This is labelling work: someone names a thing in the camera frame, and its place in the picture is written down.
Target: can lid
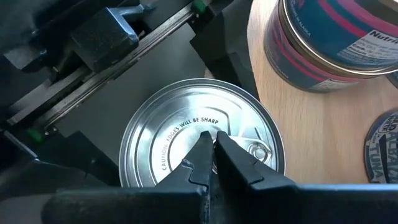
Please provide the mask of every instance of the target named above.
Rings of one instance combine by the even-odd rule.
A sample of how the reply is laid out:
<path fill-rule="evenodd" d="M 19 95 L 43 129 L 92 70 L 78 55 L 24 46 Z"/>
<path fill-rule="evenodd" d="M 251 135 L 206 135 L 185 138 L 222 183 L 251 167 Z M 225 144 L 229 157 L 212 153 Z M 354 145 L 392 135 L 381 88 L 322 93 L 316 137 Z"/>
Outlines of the can lid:
<path fill-rule="evenodd" d="M 373 123 L 365 140 L 365 165 L 371 183 L 398 183 L 398 109 Z"/>
<path fill-rule="evenodd" d="M 287 10 L 287 0 L 279 1 L 279 17 L 281 26 L 292 47 L 309 62 L 326 72 L 344 77 L 365 79 L 398 71 L 398 65 L 362 70 L 360 68 L 351 68 L 340 65 L 339 63 L 332 61 L 330 58 L 326 58 L 301 38 L 299 32 L 294 27 L 292 18 L 290 18 Z"/>
<path fill-rule="evenodd" d="M 171 84 L 151 96 L 124 133 L 119 174 L 123 187 L 151 187 L 169 175 L 209 131 L 225 131 L 257 159 L 284 173 L 282 140 L 266 109 L 232 84 L 205 78 Z"/>

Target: black machine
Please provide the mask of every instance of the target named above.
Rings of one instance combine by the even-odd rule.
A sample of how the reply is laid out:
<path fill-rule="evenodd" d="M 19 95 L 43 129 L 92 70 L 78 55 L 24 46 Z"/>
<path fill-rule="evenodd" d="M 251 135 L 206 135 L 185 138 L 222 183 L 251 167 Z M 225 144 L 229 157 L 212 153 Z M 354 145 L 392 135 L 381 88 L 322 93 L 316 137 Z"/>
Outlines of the black machine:
<path fill-rule="evenodd" d="M 225 133 L 215 144 L 202 133 L 177 169 L 142 189 L 120 188 L 117 165 L 82 133 L 54 134 L 54 123 L 186 23 L 215 78 L 258 99 L 252 0 L 0 4 L 0 76 L 50 74 L 0 108 L 1 223 L 397 223 L 395 185 L 297 185 Z"/>

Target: wooden table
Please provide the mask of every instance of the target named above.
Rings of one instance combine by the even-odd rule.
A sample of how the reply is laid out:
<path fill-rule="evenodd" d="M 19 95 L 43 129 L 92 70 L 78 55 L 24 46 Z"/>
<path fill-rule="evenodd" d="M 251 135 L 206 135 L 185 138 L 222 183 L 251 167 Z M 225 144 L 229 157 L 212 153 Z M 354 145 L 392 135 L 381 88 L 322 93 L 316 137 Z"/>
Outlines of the wooden table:
<path fill-rule="evenodd" d="M 264 54 L 264 30 L 275 4 L 254 1 L 248 39 L 261 103 L 284 141 L 286 176 L 298 183 L 367 183 L 364 140 L 380 114 L 398 107 L 398 89 L 385 77 L 327 94 L 290 86 Z"/>

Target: gray metal plate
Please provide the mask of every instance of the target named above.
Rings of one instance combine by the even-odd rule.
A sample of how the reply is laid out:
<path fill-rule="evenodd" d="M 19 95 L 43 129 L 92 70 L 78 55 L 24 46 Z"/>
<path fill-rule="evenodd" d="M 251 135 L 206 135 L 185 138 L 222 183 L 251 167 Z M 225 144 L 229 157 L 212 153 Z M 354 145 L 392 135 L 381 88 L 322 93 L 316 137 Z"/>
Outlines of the gray metal plate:
<path fill-rule="evenodd" d="M 119 165 L 120 142 L 138 108 L 167 85 L 189 78 L 203 78 L 205 64 L 189 43 L 194 36 L 188 24 L 176 30 L 123 75 L 57 121 L 58 130 L 65 137 L 76 131 L 82 132 Z"/>
<path fill-rule="evenodd" d="M 225 131 L 264 142 L 270 152 L 263 162 L 284 173 L 282 140 L 260 102 L 234 85 L 200 78 L 161 89 L 132 117 L 120 150 L 122 186 L 155 186 L 180 164 L 203 131 L 213 139 Z"/>

